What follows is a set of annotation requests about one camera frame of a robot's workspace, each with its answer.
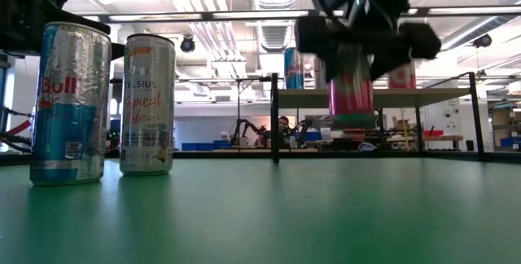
green table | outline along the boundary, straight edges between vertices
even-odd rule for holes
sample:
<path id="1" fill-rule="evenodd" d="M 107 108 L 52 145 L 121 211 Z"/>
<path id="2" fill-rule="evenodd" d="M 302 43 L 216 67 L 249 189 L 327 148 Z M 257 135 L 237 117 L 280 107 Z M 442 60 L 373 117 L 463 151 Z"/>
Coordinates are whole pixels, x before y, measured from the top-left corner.
<path id="1" fill-rule="evenodd" d="M 32 187 L 0 168 L 0 263 L 521 263 L 521 167 L 429 159 L 179 160 Z"/>

ceiling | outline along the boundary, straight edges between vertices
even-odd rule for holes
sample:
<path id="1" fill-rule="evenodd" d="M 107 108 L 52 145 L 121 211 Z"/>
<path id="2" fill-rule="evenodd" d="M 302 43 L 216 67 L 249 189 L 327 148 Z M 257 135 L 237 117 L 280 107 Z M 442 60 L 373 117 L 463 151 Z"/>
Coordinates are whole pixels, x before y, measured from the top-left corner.
<path id="1" fill-rule="evenodd" d="M 114 14 L 139 14 L 151 12 L 182 12 L 179 6 L 180 2 L 187 0 L 68 0 L 64 9 L 79 15 L 114 15 Z M 210 7 L 204 0 L 201 7 L 194 7 L 195 11 L 209 10 Z M 213 4 L 218 6 L 218 0 L 212 0 Z M 255 0 L 224 0 L 226 7 L 231 11 L 249 11 L 256 9 L 259 5 Z M 517 5 L 521 0 L 410 0 L 412 7 L 470 7 L 470 6 L 504 6 Z M 313 9 L 311 0 L 296 0 L 296 4 L 291 5 L 294 9 Z M 476 17 L 440 17 L 440 18 L 426 18 L 415 19 L 428 22 L 437 32 L 444 44 L 455 42 L 456 40 L 469 37 L 469 31 L 475 29 L 485 21 L 490 21 L 491 18 L 476 18 Z M 456 47 L 451 47 L 450 50 L 439 54 L 438 59 L 430 62 L 417 62 L 417 75 L 424 77 L 451 77 L 460 73 L 468 71 L 477 71 L 486 68 L 486 73 L 489 76 L 498 75 L 517 75 L 521 73 L 521 52 L 518 52 L 518 47 L 521 46 L 521 19 L 511 17 L 508 20 L 502 20 L 502 23 L 496 24 L 491 28 L 485 30 L 492 39 L 493 44 L 487 48 L 476 49 L 469 46 L 468 43 L 463 43 Z M 231 30 L 235 38 L 236 46 L 242 57 L 241 64 L 238 64 L 236 72 L 240 77 L 259 76 L 263 73 L 283 72 L 282 54 L 266 54 L 260 43 L 264 40 L 259 38 L 258 23 L 256 22 L 238 22 L 230 23 Z M 269 21 L 263 22 L 263 25 L 268 25 Z M 216 32 L 217 38 L 222 42 L 223 38 L 218 26 L 210 24 L 208 31 Z M 117 31 L 112 36 L 113 41 L 125 43 L 126 37 L 132 33 L 156 33 L 165 37 L 170 37 L 177 47 L 177 66 L 178 74 L 183 78 L 210 78 L 225 75 L 212 68 L 208 62 L 208 51 L 205 50 L 204 45 L 195 36 L 195 50 L 191 53 L 183 53 L 178 49 L 183 35 L 193 34 L 194 30 L 188 23 L 162 23 L 162 24 L 148 24 L 148 23 L 130 23 L 122 24 L 112 27 L 113 31 Z M 289 40 L 289 46 L 294 45 L 292 35 Z M 123 65 L 122 60 L 116 61 L 116 77 L 122 74 Z M 508 85 L 509 80 L 489 80 L 483 84 L 490 94 L 501 95 L 504 94 L 504 89 Z M 385 85 L 385 81 L 375 82 L 376 86 Z M 233 91 L 233 86 L 211 86 L 210 91 L 218 92 L 218 94 L 237 94 L 237 90 Z M 245 89 L 244 95 L 248 99 L 261 99 L 261 95 L 256 91 L 267 90 L 265 86 L 260 84 L 252 84 Z M 176 86 L 176 99 L 196 100 L 190 89 L 184 86 Z M 214 99 L 215 94 L 211 93 L 209 98 Z"/>

table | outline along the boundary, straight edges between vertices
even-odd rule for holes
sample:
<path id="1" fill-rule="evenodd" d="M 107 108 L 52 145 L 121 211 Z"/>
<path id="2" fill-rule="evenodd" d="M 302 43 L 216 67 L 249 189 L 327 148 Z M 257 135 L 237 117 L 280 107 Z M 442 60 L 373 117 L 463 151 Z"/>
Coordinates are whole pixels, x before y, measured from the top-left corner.
<path id="1" fill-rule="evenodd" d="M 521 168 L 434 159 L 178 160 L 32 187 L 0 167 L 0 263 L 520 263 Z"/>

lab workbench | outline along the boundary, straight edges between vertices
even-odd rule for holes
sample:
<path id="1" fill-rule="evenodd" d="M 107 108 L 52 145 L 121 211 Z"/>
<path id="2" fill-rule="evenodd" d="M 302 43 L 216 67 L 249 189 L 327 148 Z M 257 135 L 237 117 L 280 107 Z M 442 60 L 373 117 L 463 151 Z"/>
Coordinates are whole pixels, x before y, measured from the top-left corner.
<path id="1" fill-rule="evenodd" d="M 0 263 L 520 263 L 521 168 L 436 159 L 174 160 L 32 187 L 0 168 Z"/>

white ceiling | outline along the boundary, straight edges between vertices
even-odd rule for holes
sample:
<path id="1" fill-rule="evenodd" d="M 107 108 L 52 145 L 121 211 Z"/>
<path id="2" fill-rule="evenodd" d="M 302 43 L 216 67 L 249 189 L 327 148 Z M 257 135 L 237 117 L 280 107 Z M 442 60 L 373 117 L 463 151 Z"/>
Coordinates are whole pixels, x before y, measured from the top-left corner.
<path id="1" fill-rule="evenodd" d="M 174 1 L 177 0 L 115 0 L 111 4 L 103 4 L 104 0 L 68 0 L 64 9 L 80 15 L 175 12 L 177 10 L 174 6 Z M 511 5 L 513 1 L 521 0 L 410 0 L 410 4 L 412 7 L 498 6 Z M 226 4 L 232 11 L 252 9 L 252 0 L 226 0 Z M 298 7 L 301 9 L 313 9 L 313 4 L 311 0 L 300 0 Z M 476 18 L 453 17 L 422 20 L 430 23 L 440 38 L 443 39 L 465 27 L 473 20 L 476 20 Z M 233 30 L 241 54 L 247 61 L 246 72 L 251 74 L 255 71 L 258 72 L 259 69 L 265 70 L 266 68 L 262 68 L 258 60 L 259 47 L 257 45 L 256 28 L 246 26 L 244 22 L 233 22 Z M 120 29 L 119 42 L 124 42 L 125 37 L 130 33 L 141 33 L 143 31 L 158 34 L 166 33 L 167 35 L 191 34 L 188 24 L 124 24 Z M 516 39 L 517 36 L 521 35 L 521 20 L 519 18 L 494 29 L 489 35 L 493 38 L 493 45 L 489 48 L 480 48 L 476 51 L 473 47 L 462 46 L 444 52 L 439 55 L 440 59 L 435 60 L 433 63 L 419 64 L 418 75 L 424 77 L 455 76 L 470 70 L 477 70 L 478 67 L 488 66 L 493 68 L 494 64 L 499 64 L 504 59 L 518 57 L 517 48 L 521 46 L 521 40 Z M 190 72 L 190 75 L 193 77 L 209 77 L 208 70 L 205 67 L 207 64 L 207 51 L 197 42 L 196 49 L 192 53 L 178 51 L 177 64 L 181 69 Z M 116 74 L 120 73 L 121 63 L 119 62 L 116 67 Z M 503 74 L 518 73 L 521 71 L 518 69 L 521 68 L 521 64 L 507 65 L 504 68 Z"/>

